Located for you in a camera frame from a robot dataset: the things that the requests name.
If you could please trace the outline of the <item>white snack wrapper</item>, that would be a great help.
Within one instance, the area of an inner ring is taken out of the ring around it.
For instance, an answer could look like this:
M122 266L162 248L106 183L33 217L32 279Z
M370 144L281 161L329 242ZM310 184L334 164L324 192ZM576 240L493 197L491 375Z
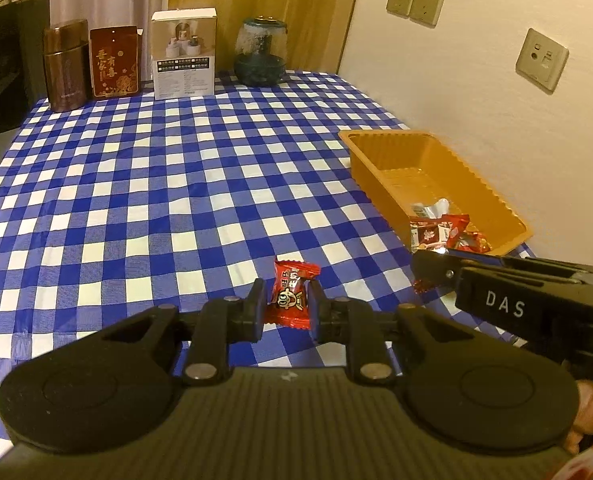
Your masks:
M444 214L449 214L449 200L442 197L431 205L415 203L411 205L411 210L418 218L440 219Z

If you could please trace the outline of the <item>red snack packet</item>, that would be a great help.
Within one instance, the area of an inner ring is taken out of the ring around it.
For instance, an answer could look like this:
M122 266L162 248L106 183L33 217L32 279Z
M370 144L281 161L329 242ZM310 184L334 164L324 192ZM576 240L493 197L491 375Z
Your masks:
M454 248L470 223L469 214L443 214L436 219L411 217L412 252L432 250L441 252L443 249Z

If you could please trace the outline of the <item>white product box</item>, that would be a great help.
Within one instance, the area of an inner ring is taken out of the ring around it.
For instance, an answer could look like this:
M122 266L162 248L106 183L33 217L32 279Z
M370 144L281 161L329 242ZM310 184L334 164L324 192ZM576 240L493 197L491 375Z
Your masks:
M214 93L216 29L215 8L152 14L149 38L155 99Z

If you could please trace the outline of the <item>brown metal thermos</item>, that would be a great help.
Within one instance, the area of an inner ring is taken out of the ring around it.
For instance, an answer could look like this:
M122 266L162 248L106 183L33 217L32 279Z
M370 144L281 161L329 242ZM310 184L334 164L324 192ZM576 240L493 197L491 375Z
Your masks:
M42 32L47 96L54 112L69 112L91 99L88 21L63 22Z

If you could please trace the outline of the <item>black appliance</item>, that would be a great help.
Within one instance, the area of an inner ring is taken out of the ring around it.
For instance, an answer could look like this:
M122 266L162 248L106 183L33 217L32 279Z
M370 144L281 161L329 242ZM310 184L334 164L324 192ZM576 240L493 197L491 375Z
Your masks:
M16 0L0 6L0 133L18 128L47 96L42 33L50 0Z

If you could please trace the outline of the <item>blue white checkered tablecloth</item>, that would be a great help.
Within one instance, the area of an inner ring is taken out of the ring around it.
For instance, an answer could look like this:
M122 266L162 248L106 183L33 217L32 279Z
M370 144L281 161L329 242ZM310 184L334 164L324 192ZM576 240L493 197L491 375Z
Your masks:
M36 103L0 162L0 384L156 304L182 311L321 269L328 294L415 301L409 255L350 174L344 130L401 122L336 75L207 98ZM0 421L0 456L10 448Z

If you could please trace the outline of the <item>red candy wrapper large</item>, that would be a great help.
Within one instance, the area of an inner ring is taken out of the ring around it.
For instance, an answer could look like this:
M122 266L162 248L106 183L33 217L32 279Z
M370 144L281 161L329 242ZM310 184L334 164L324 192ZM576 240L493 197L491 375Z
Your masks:
M274 261L276 279L265 309L264 322L308 330L311 327L306 283L317 278L321 267L298 260Z

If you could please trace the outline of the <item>green glass jar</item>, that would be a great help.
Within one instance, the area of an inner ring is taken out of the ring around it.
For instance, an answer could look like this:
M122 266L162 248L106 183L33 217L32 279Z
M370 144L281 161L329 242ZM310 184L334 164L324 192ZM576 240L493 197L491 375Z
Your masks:
M286 73L288 29L277 18L247 18L234 47L234 73L248 87L274 87Z

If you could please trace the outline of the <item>orange plastic tray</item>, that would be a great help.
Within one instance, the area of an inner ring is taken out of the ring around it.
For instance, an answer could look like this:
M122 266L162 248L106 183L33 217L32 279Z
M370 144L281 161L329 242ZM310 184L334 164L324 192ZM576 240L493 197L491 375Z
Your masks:
M467 214L494 255L506 255L532 231L490 185L436 136L414 130L343 130L351 176L405 246L413 206L445 198L452 214Z

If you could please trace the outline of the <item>wall socket plate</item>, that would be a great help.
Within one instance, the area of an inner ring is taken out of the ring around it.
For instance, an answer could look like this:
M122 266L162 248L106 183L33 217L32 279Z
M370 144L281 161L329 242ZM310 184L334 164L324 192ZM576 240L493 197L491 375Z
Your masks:
M516 62L516 72L552 94L569 58L569 49L529 28Z

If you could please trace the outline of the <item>red patterned candy small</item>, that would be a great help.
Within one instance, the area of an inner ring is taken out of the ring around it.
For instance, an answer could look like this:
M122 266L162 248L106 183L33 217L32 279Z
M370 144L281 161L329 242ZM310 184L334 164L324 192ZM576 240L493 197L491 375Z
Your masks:
M481 232L464 231L460 232L453 240L452 249L462 252L474 252L475 254L486 254L492 250L492 246Z

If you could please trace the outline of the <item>red chinese gift box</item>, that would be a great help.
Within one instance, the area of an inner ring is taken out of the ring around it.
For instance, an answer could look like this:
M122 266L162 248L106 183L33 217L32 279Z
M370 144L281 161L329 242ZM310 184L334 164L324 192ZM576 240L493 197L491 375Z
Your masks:
M91 88L95 100L135 96L140 91L140 46L136 26L91 29Z

